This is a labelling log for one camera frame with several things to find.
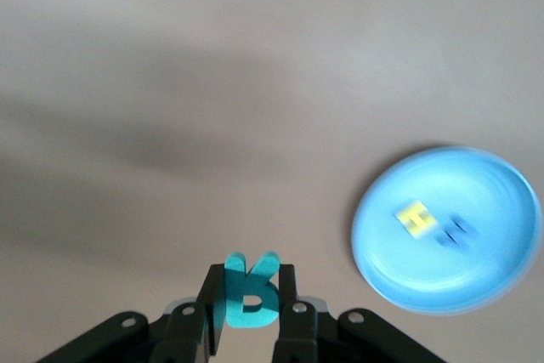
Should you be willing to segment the yellow uppercase letter H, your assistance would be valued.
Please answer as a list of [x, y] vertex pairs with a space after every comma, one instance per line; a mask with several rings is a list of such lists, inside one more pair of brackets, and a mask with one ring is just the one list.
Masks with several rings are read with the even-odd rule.
[[422, 201], [413, 201], [394, 214], [405, 231], [414, 239], [422, 239], [438, 228], [438, 220]]

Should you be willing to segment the blue uppercase letter W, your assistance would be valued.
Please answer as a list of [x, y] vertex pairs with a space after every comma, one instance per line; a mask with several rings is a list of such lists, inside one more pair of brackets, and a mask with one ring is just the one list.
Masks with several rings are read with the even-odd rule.
[[435, 240], [442, 247], [455, 251], [467, 251], [478, 235], [478, 231], [472, 224], [460, 215], [454, 214], [440, 227]]

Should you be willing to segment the blue plate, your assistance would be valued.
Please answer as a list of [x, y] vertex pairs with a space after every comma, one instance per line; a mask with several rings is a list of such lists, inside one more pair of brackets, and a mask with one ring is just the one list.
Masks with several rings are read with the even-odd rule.
[[[394, 214], [422, 201], [439, 226], [414, 239]], [[467, 251], [435, 240], [454, 214], [478, 231]], [[365, 281], [389, 302], [429, 315], [477, 309], [526, 274], [539, 251], [541, 204], [527, 178], [491, 153], [425, 150], [395, 163], [363, 195], [351, 246]]]

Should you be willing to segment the teal uppercase letter R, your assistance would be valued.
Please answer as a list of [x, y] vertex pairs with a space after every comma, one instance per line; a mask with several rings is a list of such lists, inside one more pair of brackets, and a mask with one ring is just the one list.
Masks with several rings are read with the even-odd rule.
[[279, 293], [271, 279], [279, 273], [280, 258], [266, 252], [247, 270], [246, 257], [231, 253], [224, 263], [226, 320], [237, 329], [268, 326], [279, 316]]

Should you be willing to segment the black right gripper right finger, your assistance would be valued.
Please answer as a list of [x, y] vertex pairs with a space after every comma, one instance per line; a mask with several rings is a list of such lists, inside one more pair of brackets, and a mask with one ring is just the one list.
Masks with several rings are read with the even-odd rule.
[[298, 296], [295, 267], [279, 270], [280, 329], [272, 363], [335, 363], [337, 320], [319, 298]]

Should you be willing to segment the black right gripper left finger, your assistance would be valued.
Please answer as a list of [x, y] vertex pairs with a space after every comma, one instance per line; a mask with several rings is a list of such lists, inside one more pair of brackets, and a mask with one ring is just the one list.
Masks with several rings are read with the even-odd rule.
[[224, 266], [209, 268], [194, 301], [184, 301], [168, 315], [149, 363], [209, 363], [217, 354], [225, 323]]

